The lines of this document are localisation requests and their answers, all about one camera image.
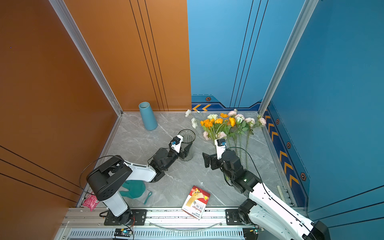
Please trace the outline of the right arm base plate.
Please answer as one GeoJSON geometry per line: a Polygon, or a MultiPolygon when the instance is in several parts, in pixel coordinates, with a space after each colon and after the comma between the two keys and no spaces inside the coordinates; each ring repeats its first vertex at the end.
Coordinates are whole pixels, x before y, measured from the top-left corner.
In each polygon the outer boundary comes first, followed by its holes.
{"type": "Polygon", "coordinates": [[[248,215],[238,209],[226,209],[225,214],[228,226],[252,225],[248,215]]]}

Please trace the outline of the cream white rose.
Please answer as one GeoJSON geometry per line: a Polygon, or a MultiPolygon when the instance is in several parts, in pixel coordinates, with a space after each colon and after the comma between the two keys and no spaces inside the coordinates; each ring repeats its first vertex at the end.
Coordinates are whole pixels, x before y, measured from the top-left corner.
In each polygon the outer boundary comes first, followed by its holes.
{"type": "Polygon", "coordinates": [[[210,139],[217,139],[218,134],[221,131],[221,127],[224,120],[219,118],[216,114],[211,114],[208,116],[208,122],[206,124],[207,132],[209,134],[210,139]]]}

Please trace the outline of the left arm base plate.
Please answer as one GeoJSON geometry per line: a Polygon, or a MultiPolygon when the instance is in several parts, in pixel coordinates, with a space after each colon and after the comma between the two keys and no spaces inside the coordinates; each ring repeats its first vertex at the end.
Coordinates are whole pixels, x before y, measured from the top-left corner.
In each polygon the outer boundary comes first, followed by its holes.
{"type": "Polygon", "coordinates": [[[105,218],[105,226],[144,226],[147,217],[147,210],[128,209],[119,217],[114,216],[114,214],[108,210],[101,212],[99,216],[105,218]]]}

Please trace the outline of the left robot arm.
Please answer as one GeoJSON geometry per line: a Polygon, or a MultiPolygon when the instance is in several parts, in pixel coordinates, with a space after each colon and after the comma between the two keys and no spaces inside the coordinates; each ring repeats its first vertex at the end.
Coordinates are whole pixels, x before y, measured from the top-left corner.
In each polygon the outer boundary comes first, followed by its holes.
{"type": "Polygon", "coordinates": [[[177,159],[185,159],[190,152],[192,143],[181,144],[180,147],[170,146],[169,149],[159,149],[151,162],[139,166],[124,161],[119,155],[111,156],[109,160],[95,168],[86,177],[97,200],[103,202],[119,225],[131,224],[133,212],[123,199],[119,189],[126,181],[158,182],[177,159]]]}

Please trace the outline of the clear glass vase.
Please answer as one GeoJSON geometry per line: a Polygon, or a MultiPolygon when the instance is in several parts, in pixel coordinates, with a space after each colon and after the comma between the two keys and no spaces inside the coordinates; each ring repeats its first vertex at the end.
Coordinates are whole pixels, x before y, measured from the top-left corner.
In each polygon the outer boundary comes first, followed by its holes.
{"type": "Polygon", "coordinates": [[[179,135],[183,137],[180,159],[185,162],[190,161],[194,157],[193,143],[196,139],[196,134],[190,129],[184,129],[179,132],[179,135]]]}

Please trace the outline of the orange gerbera flower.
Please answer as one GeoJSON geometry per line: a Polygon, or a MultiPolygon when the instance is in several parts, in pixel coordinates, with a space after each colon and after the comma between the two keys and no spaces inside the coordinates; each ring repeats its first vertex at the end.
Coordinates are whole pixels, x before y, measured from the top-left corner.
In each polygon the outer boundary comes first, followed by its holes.
{"type": "Polygon", "coordinates": [[[221,133],[221,128],[224,123],[224,120],[221,118],[218,119],[206,119],[204,121],[201,121],[201,126],[204,130],[203,132],[203,137],[205,140],[216,140],[218,139],[220,133],[221,133]]]}

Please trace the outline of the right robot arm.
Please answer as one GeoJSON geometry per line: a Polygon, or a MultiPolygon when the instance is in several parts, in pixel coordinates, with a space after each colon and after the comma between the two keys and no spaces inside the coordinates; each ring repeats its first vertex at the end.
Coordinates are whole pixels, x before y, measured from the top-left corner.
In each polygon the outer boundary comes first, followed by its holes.
{"type": "Polygon", "coordinates": [[[313,222],[277,197],[261,177],[244,169],[235,151],[225,150],[221,156],[202,154],[206,168],[220,169],[231,186],[247,199],[239,206],[244,225],[258,225],[280,240],[329,240],[329,228],[321,221],[313,222]]]}

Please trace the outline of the white ranunculus flower stem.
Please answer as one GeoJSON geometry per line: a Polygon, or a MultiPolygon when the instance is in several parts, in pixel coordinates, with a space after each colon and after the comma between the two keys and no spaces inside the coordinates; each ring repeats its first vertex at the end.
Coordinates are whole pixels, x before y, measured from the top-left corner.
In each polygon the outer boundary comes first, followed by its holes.
{"type": "Polygon", "coordinates": [[[190,109],[186,110],[185,117],[191,120],[191,126],[193,129],[204,126],[204,115],[200,111],[192,111],[190,109]]]}

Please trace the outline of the pink peony flower stem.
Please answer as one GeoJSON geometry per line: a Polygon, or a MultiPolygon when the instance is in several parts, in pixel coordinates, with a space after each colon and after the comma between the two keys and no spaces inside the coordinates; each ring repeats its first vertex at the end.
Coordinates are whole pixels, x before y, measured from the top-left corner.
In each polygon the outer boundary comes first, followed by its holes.
{"type": "Polygon", "coordinates": [[[218,139],[225,139],[227,147],[234,147],[235,146],[235,140],[234,140],[235,134],[234,133],[225,133],[223,131],[219,132],[218,134],[209,133],[208,131],[203,132],[203,138],[206,141],[209,141],[213,146],[215,146],[215,142],[218,139]]]}

